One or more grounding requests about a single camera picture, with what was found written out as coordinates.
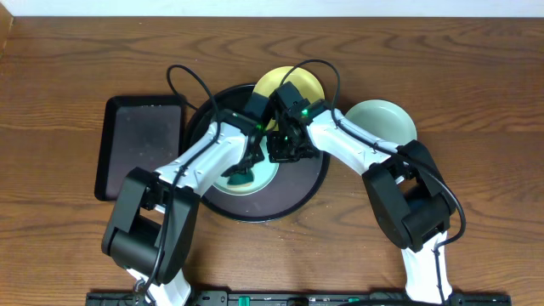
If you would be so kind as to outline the mint plate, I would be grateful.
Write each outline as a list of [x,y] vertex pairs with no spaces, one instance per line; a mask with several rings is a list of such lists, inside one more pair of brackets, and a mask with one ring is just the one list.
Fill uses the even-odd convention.
[[370,99],[353,106],[344,115],[367,132],[399,145],[417,139],[417,128],[400,106],[383,99]]
[[267,139],[263,138],[260,143],[260,148],[263,151],[264,160],[255,164],[251,170],[254,174],[254,181],[251,185],[241,188],[230,188],[227,185],[228,177],[219,177],[213,184],[213,187],[221,192],[232,196],[246,196],[260,191],[267,186],[276,175],[279,164],[269,161],[267,149]]

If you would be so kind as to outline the green yellow sponge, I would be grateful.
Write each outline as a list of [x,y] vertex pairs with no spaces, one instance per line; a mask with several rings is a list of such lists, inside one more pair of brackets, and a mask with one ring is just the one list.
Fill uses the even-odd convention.
[[249,186],[254,181],[254,174],[251,169],[244,172],[234,173],[228,177],[227,185],[230,188],[241,188]]

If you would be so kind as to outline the yellow plate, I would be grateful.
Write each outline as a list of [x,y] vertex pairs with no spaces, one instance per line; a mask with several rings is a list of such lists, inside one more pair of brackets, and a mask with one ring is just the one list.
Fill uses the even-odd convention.
[[[256,122],[252,126],[253,132],[265,133],[269,129],[272,131],[286,131],[283,127],[274,127],[275,124],[280,124],[282,111],[275,109],[272,104],[269,104],[269,96],[280,86],[281,80],[291,68],[291,66],[275,68],[262,76],[255,85],[251,99],[256,99],[258,106],[272,107],[272,122],[265,123],[264,119]],[[310,102],[325,98],[324,89],[319,80],[311,72],[303,68],[295,69],[287,77],[286,82],[291,82],[297,88],[298,92]]]

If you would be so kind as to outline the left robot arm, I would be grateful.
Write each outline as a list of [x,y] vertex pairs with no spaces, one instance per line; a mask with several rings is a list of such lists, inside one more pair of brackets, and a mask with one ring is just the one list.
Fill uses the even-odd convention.
[[244,167],[269,117],[222,110],[185,153],[153,172],[140,167],[123,180],[107,224],[104,254],[135,277],[132,305],[183,305],[190,284],[182,268],[201,197],[230,170]]

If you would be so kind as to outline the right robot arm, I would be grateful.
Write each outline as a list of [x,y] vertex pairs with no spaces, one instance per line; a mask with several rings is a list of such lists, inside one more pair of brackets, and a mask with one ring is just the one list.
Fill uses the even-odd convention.
[[452,287],[445,269],[445,246],[451,216],[464,211],[439,173],[428,149],[413,139],[406,144],[383,139],[352,122],[321,99],[271,101],[278,131],[273,134],[274,161],[292,161],[325,152],[357,172],[376,221],[402,251],[406,294],[415,303],[445,305]]

